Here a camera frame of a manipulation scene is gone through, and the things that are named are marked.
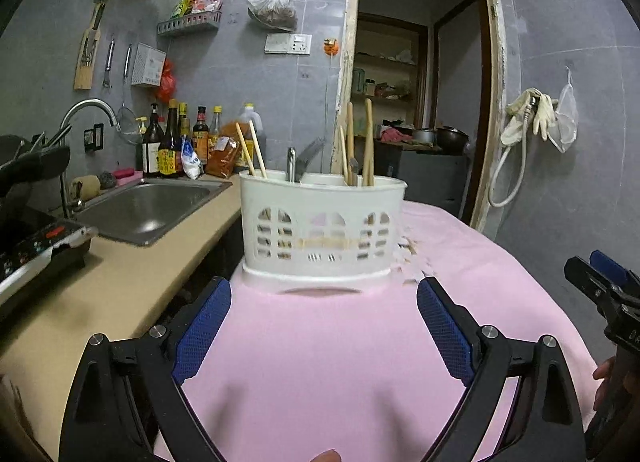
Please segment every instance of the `metal screw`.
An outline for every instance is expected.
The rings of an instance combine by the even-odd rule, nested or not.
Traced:
[[[482,327],[482,335],[488,339],[495,339],[498,336],[498,329],[491,325]]]
[[[558,341],[556,341],[556,338],[552,336],[542,337],[542,342],[545,346],[549,348],[556,348],[558,346]]]
[[[102,334],[94,334],[91,337],[89,337],[89,344],[92,347],[97,347],[100,343],[102,343],[103,339],[104,339],[104,335],[102,335]]]
[[[158,337],[164,336],[165,333],[166,333],[166,327],[162,325],[152,326],[151,329],[149,330],[149,335],[151,337],[155,337],[156,339],[158,339]]]

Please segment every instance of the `white shower hose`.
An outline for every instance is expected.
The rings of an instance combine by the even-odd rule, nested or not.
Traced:
[[[524,121],[522,122],[522,139],[520,140],[522,142],[522,160],[520,161],[520,175],[518,176],[518,181],[516,182],[515,187],[513,188],[513,191],[511,191],[511,193],[509,193],[509,196],[507,196],[503,201],[501,202],[496,202],[494,200],[494,190],[495,190],[495,185],[498,181],[498,175],[500,174],[500,170],[502,169],[502,166],[504,165],[505,161],[507,160],[507,157],[509,156],[510,151],[514,148],[513,146],[509,146],[507,148],[507,150],[502,153],[502,156],[500,157],[500,161],[498,162],[498,167],[495,169],[495,173],[494,173],[494,177],[491,179],[491,186],[489,187],[489,203],[491,204],[492,207],[504,207],[505,205],[511,203],[511,201],[515,198],[515,195],[518,193],[518,190],[520,189],[520,185],[522,184],[522,179],[524,178],[524,168],[527,164],[527,126],[529,125],[529,108],[527,108],[524,112]]]

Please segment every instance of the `shelf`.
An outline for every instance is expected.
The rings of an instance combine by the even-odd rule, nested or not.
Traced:
[[[364,102],[366,98],[370,98],[374,104],[386,104],[387,106],[397,106],[398,108],[409,108],[413,102],[411,100],[403,100],[401,98],[386,98],[384,96],[364,95],[364,93],[351,93],[351,101],[360,100]]]
[[[189,32],[217,30],[220,27],[221,16],[220,10],[187,14],[186,16],[158,23],[157,32],[159,36],[173,37],[188,34]]]
[[[354,68],[356,62],[360,62],[363,65],[370,64],[371,66],[388,66],[396,70],[403,70],[409,73],[415,73],[417,66],[410,63],[402,63],[401,61],[392,61],[383,57],[369,56],[367,54],[356,54],[354,58]]]

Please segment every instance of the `doorway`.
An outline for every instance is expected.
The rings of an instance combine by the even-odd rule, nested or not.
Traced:
[[[502,98],[494,4],[348,0],[343,41],[348,66],[342,68],[338,123],[346,119],[349,100],[357,120],[364,113],[359,105],[371,98],[374,123],[379,124],[376,174],[404,179],[407,199],[443,207],[478,230],[486,214],[484,193],[497,150]],[[401,153],[387,153],[392,148],[382,144],[380,130],[389,123],[402,134],[452,126],[468,134],[470,142],[457,156],[443,154],[437,146],[433,152],[415,153],[411,143],[396,143]],[[405,155],[411,159],[399,158]]]

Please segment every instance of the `stainless steel sink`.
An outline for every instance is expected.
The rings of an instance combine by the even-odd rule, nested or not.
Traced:
[[[228,187],[228,182],[141,179],[88,202],[76,219],[105,238],[152,245]]]

